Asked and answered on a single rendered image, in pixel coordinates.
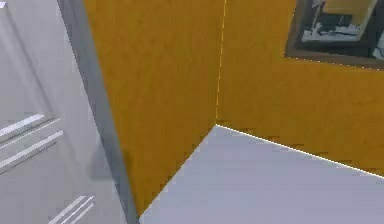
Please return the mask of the white panelled room door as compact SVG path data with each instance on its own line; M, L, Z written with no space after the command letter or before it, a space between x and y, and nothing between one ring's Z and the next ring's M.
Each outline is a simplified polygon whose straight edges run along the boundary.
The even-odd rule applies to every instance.
M0 224L139 224L83 0L0 0Z

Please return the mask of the dark framed wall picture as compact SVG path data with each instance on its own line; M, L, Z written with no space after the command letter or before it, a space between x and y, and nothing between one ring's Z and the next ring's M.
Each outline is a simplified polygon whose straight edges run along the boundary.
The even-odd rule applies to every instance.
M384 71L384 0L296 0L284 56Z

